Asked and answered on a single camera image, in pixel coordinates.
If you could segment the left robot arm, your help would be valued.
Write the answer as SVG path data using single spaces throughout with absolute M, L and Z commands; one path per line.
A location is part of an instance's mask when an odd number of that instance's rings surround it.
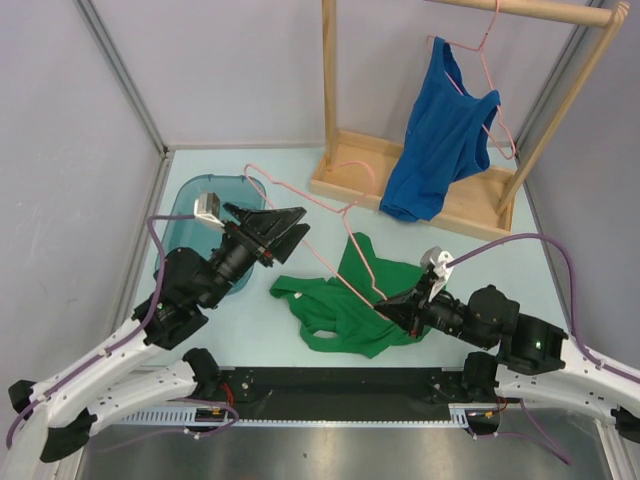
M 222 234 L 209 257 L 186 246 L 160 250 L 153 293 L 115 332 L 49 379 L 19 380 L 9 387 L 18 424 L 37 413 L 45 420 L 36 458 L 62 460 L 147 406 L 214 397 L 221 370 L 205 348 L 192 348 L 174 364 L 136 380 L 126 377 L 202 328 L 208 321 L 204 310 L 216 308 L 255 264 L 285 263 L 310 229 L 302 221 L 305 213 L 303 207 L 256 210 L 220 204 L 213 194 L 197 200 L 192 219 Z

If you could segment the green tank top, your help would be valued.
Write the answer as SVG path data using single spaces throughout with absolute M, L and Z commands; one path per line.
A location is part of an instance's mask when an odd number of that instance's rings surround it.
M 280 276 L 270 294 L 287 302 L 310 349 L 372 359 L 390 347 L 415 344 L 429 335 L 426 328 L 412 337 L 371 307 L 410 289 L 421 275 L 418 266 L 377 256 L 369 236 L 357 232 L 347 241 L 337 276 Z

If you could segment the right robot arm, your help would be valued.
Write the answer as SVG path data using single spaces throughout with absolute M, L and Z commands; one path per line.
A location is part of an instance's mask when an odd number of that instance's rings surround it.
M 465 359 L 461 388 L 473 401 L 491 394 L 573 408 L 639 440 L 639 385 L 582 353 L 562 328 L 521 312 L 495 286 L 462 302 L 445 290 L 432 294 L 430 275 L 375 310 L 412 337 L 440 331 L 475 346 Z

